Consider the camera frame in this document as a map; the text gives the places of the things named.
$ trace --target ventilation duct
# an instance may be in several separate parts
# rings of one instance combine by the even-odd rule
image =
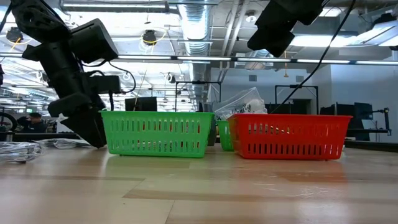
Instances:
[[[178,5],[182,17],[182,30],[184,39],[208,40],[210,27],[210,6],[204,5]],[[189,42],[185,43],[185,49],[191,56],[207,56],[209,43]],[[210,78],[210,65],[205,63],[190,64],[191,80],[208,81]],[[202,86],[194,86],[196,98],[202,99]]]
[[[163,4],[134,4],[122,1],[113,1],[112,4],[101,1],[64,1],[61,9],[70,12],[144,12],[144,13],[166,13],[179,14],[176,6],[170,6],[167,2]]]

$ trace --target desk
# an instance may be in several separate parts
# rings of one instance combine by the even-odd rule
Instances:
[[[203,159],[50,149],[0,164],[2,223],[397,223],[398,154],[253,161],[220,145]]]

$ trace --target green basket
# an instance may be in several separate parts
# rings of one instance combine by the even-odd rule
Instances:
[[[231,133],[228,121],[217,121],[218,132],[220,134],[221,147],[224,151],[233,151]]]
[[[203,157],[213,113],[101,111],[111,154]]]

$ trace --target black cable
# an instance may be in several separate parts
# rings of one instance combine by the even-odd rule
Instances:
[[[111,103],[111,111],[114,110],[114,103],[113,103],[113,92],[109,91],[109,102]]]
[[[118,69],[118,70],[120,70],[120,71],[124,71],[124,72],[126,72],[126,74],[130,74],[131,78],[134,80],[134,87],[133,87],[131,90],[129,90],[129,91],[123,91],[123,93],[131,93],[132,91],[134,91],[134,90],[136,89],[136,85],[137,85],[136,79],[134,78],[134,75],[132,75],[131,72],[129,72],[129,71],[123,69],[123,68],[119,68],[119,67],[117,67],[117,66],[115,66],[115,65],[112,65],[111,62],[108,62],[108,63],[109,63],[112,67],[114,67],[114,68],[116,68],[116,69]]]
[[[90,73],[91,73],[91,75],[94,74],[94,73],[99,73],[99,74],[101,74],[102,76],[105,76],[105,73],[103,73],[103,72],[100,71],[100,70],[94,70],[94,71],[91,71]]]
[[[346,13],[346,15],[344,16],[344,19],[342,20],[342,22],[340,23],[340,25],[338,26],[335,34],[333,35],[333,37],[330,40],[330,44],[329,46],[325,49],[324,53],[322,54],[321,58],[319,59],[319,62],[317,64],[317,66],[315,67],[315,69],[312,71],[312,73],[304,80],[302,81],[299,85],[297,85],[297,87],[291,92],[291,94],[289,96],[287,96],[287,98],[279,105],[277,106],[277,108],[275,108],[271,113],[274,113],[275,111],[277,111],[283,104],[286,103],[286,101],[288,101],[290,99],[290,97],[293,96],[293,94],[301,87],[303,87],[304,83],[306,83],[312,76],[313,74],[315,74],[315,72],[318,70],[318,68],[321,66],[322,64],[322,60],[325,58],[326,54],[328,53],[329,49],[330,49],[330,45],[331,43],[334,41],[334,39],[337,37],[338,33],[340,32],[341,28],[343,27],[344,23],[347,21],[347,18],[350,14],[350,12],[353,10],[354,5],[355,5],[356,0],[352,0],[351,5],[348,8],[348,11]]]
[[[10,3],[10,5],[7,8],[6,13],[4,14],[4,17],[2,18],[2,21],[0,23],[0,32],[2,31],[2,29],[4,28],[4,25],[6,25],[7,22],[7,16],[10,14],[12,10],[12,3]]]
[[[84,67],[100,67],[100,66],[102,66],[102,65],[104,65],[106,62],[108,62],[107,60],[103,60],[101,63],[99,63],[99,64],[96,64],[96,65],[85,65],[85,64],[83,64],[83,63],[81,63],[81,65],[82,66],[84,66]]]

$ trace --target person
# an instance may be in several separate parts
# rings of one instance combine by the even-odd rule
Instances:
[[[45,133],[47,125],[42,121],[42,115],[39,113],[30,113],[29,116],[23,116],[17,119],[17,122],[24,127],[22,133]]]

